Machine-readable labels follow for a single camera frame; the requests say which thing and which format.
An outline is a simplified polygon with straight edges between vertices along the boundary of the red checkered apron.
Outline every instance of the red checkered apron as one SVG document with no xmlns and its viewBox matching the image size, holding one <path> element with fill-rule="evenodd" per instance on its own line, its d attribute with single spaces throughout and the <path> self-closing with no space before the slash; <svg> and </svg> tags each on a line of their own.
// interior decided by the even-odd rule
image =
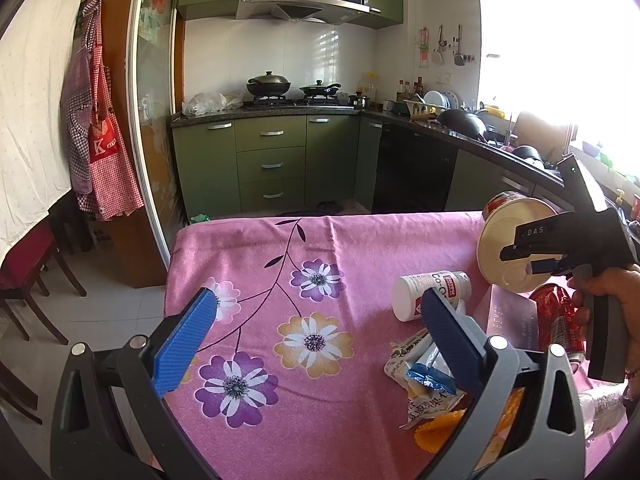
<svg viewBox="0 0 640 480">
<path fill-rule="evenodd" d="M 87 140 L 92 191 L 82 194 L 76 190 L 76 195 L 81 210 L 96 213 L 98 220 L 110 220 L 144 203 L 113 111 L 108 69 L 102 62 L 102 2 L 93 0 L 84 12 L 90 15 L 85 38 L 91 45 L 92 108 Z"/>
</svg>

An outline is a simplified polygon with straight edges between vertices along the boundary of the white curtain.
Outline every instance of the white curtain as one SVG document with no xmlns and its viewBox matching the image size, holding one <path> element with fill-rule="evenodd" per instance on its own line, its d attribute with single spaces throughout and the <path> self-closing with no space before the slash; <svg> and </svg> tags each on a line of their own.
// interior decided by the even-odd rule
<svg viewBox="0 0 640 480">
<path fill-rule="evenodd" d="M 69 189 L 60 92 L 80 0 L 25 0 L 0 39 L 0 262 Z"/>
<path fill-rule="evenodd" d="M 479 99 L 578 124 L 640 176 L 640 9 L 633 0 L 481 0 Z M 499 58 L 487 54 L 499 55 Z"/>
</svg>

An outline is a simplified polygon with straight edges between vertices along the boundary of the red chair cushion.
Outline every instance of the red chair cushion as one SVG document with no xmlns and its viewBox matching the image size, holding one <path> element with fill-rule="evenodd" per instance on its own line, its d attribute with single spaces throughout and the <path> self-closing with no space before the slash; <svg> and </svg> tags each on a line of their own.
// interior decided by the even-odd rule
<svg viewBox="0 0 640 480">
<path fill-rule="evenodd" d="M 55 242 L 46 218 L 15 244 L 0 267 L 0 288 L 23 286 L 44 253 Z"/>
</svg>

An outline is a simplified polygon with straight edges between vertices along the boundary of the glass sliding door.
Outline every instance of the glass sliding door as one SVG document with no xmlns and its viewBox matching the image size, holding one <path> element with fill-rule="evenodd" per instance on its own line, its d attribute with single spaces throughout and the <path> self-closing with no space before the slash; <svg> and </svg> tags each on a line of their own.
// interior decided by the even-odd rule
<svg viewBox="0 0 640 480">
<path fill-rule="evenodd" d="M 127 59 L 129 121 L 138 180 L 168 266 L 184 213 L 173 164 L 174 0 L 132 0 Z"/>
</svg>

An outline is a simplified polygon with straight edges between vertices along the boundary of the range hood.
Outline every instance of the range hood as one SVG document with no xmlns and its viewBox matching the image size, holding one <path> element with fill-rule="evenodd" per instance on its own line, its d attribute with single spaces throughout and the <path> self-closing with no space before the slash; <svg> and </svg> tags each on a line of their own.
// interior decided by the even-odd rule
<svg viewBox="0 0 640 480">
<path fill-rule="evenodd" d="M 340 25 L 365 12 L 369 7 L 345 0 L 239 0 L 236 20 L 279 18 Z"/>
</svg>

